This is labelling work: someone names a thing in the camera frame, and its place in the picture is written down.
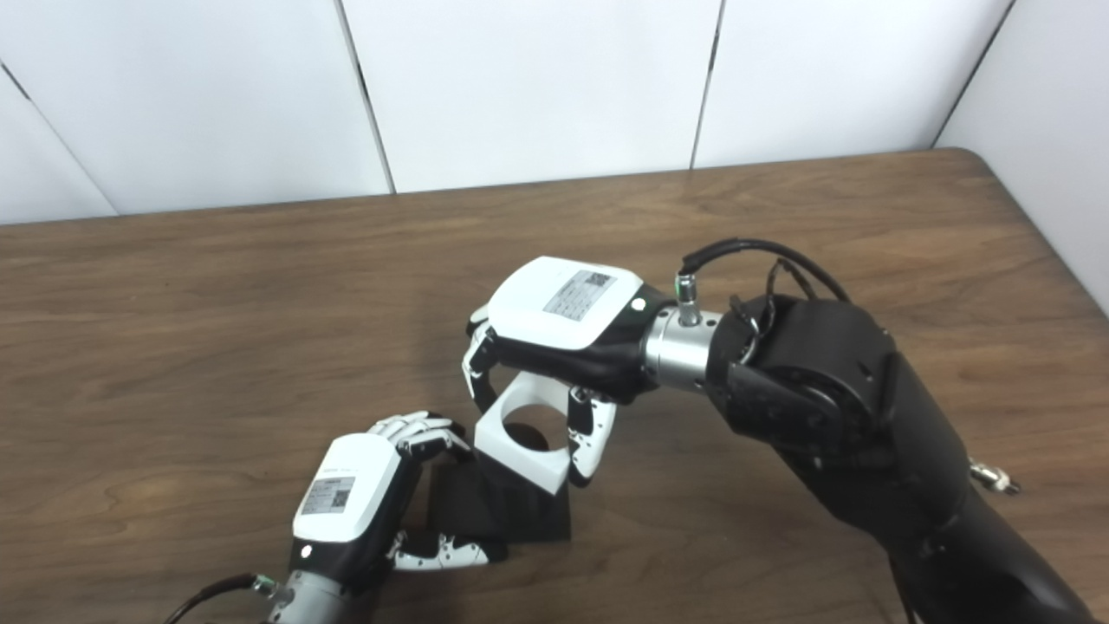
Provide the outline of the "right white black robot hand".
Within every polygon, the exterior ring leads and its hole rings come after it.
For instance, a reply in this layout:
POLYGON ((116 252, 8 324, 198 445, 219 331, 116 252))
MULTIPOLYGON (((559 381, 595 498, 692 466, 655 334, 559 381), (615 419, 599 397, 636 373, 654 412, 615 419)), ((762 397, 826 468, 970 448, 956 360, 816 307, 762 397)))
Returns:
POLYGON ((596 263, 536 257, 499 285, 469 317, 461 371, 479 411, 496 405, 489 374, 506 365, 523 383, 567 410, 567 454, 553 471, 523 479, 547 493, 588 485, 613 429, 615 407, 658 387, 648 335, 672 297, 633 272, 596 263))

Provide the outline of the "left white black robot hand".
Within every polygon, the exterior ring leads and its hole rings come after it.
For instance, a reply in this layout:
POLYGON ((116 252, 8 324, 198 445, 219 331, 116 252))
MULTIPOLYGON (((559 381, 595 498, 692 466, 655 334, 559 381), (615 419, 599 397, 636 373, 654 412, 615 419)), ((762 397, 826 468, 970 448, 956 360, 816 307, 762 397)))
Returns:
POLYGON ((379 589, 394 569, 440 571, 506 561, 502 541, 403 528, 426 462, 442 453, 460 466, 472 461, 464 434, 452 419, 423 410, 333 439, 293 518, 289 572, 326 577, 360 595, 379 589))

